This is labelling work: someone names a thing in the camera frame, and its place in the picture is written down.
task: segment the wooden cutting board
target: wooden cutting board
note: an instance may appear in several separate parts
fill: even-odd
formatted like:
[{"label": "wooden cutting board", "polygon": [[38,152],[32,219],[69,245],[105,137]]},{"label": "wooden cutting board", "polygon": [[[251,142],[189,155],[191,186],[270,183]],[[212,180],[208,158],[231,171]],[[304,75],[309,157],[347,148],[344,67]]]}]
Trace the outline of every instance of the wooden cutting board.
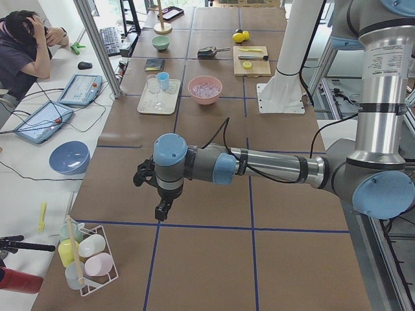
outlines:
[{"label": "wooden cutting board", "polygon": [[[261,52],[240,51],[239,49],[261,49]],[[252,55],[262,57],[268,55],[267,47],[234,46],[233,47],[233,73],[235,76],[271,76],[270,62],[268,60],[240,60],[239,55]],[[251,62],[251,69],[244,69],[243,62]]]}]

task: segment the black mouse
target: black mouse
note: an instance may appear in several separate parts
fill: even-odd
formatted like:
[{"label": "black mouse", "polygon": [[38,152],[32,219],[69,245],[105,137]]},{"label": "black mouse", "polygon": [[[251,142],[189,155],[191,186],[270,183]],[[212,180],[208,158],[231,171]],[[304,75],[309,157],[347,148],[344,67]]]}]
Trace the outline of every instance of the black mouse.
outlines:
[{"label": "black mouse", "polygon": [[78,63],[78,69],[79,70],[84,70],[84,69],[89,69],[92,68],[92,63],[88,63],[88,62],[79,62]]}]

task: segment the label on robot arm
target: label on robot arm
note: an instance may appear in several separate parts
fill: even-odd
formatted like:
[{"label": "label on robot arm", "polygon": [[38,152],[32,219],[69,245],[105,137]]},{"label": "label on robot arm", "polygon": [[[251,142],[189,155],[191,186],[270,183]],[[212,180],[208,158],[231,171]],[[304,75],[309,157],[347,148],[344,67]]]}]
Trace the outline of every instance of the label on robot arm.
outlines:
[{"label": "label on robot arm", "polygon": [[402,76],[408,74],[412,48],[409,45],[376,47],[364,53],[362,78],[378,76]]}]

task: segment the person's hand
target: person's hand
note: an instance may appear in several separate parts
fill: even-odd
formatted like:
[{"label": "person's hand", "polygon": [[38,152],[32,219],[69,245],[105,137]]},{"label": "person's hand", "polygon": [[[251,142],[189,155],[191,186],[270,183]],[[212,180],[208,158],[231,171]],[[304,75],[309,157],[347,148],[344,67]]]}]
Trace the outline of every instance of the person's hand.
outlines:
[{"label": "person's hand", "polygon": [[45,27],[43,26],[42,20],[37,15],[27,18],[33,25],[33,37],[39,44],[42,40],[45,40]]},{"label": "person's hand", "polygon": [[51,27],[47,30],[46,44],[49,47],[52,47],[53,45],[60,43],[64,36],[65,32],[62,28]]}]

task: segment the dark shirt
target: dark shirt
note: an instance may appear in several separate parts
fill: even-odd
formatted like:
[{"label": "dark shirt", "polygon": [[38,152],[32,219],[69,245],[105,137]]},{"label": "dark shirt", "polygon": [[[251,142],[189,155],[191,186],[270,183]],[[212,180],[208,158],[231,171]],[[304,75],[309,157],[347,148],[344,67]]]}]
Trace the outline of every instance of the dark shirt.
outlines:
[{"label": "dark shirt", "polygon": [[36,46],[28,47],[18,43],[0,27],[0,81],[17,100],[25,96],[37,79],[21,72],[23,67],[36,60],[36,54]]}]

